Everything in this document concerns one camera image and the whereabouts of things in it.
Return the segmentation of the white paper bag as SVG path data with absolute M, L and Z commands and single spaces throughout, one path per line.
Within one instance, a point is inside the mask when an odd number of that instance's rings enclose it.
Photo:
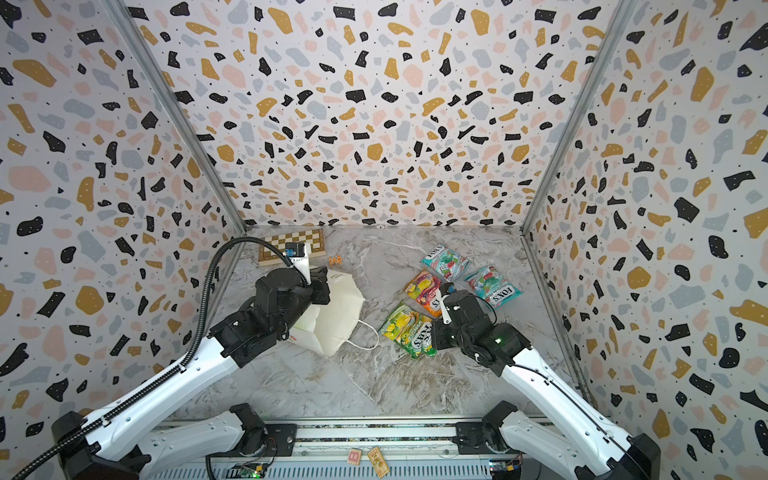
M 327 305 L 311 305 L 291 328 L 288 340 L 324 357 L 335 355 L 343 344 L 363 351 L 377 348 L 380 335 L 373 326 L 361 320 L 365 298 L 353 276 L 329 270 L 327 280 L 330 302 Z M 374 333 L 373 346 L 361 346 L 350 340 L 357 326 L 365 326 Z

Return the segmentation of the teal Fox's candy bag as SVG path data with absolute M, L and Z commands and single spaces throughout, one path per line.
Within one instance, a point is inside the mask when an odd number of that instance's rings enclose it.
M 469 266 L 470 259 L 445 245 L 437 245 L 421 260 L 421 263 L 442 279 L 454 282 Z
M 493 308 L 500 307 L 522 294 L 492 265 L 479 268 L 474 273 L 469 274 L 465 281 L 478 297 Z

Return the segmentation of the green Fox's candy bag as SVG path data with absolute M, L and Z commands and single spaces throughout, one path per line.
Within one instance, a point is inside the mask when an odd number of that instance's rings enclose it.
M 414 319 L 406 327 L 400 337 L 399 344 L 412 358 L 422 355 L 434 357 L 437 350 L 432 344 L 433 322 L 430 320 Z
M 387 316 L 379 334 L 397 343 L 407 342 L 409 332 L 418 320 L 418 313 L 405 303 L 400 303 Z

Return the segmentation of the orange Fox's fruits candy bag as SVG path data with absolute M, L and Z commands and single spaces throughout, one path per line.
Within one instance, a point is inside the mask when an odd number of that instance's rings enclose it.
M 442 315 L 440 300 L 441 281 L 438 277 L 422 270 L 405 287 L 404 292 L 419 305 L 421 305 L 433 317 Z

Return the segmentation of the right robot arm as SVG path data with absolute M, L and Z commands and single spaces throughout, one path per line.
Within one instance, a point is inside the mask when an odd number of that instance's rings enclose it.
M 452 284 L 437 295 L 442 311 L 432 327 L 437 350 L 459 349 L 479 366 L 524 394 L 552 423 L 531 420 L 515 405 L 499 402 L 480 431 L 459 445 L 527 454 L 564 479 L 656 479 L 660 448 L 646 434 L 630 435 L 598 412 L 565 382 L 515 327 L 491 318 L 491 307 Z

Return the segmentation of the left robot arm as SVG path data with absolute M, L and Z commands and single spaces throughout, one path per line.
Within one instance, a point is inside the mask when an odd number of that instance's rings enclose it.
M 275 444 L 246 404 L 178 431 L 153 430 L 202 390 L 287 339 L 310 306 L 329 302 L 327 268 L 269 272 L 256 282 L 254 296 L 209 330 L 188 363 L 173 363 L 102 410 L 87 416 L 70 412 L 54 423 L 65 477 L 145 479 L 202 456 L 267 452 Z

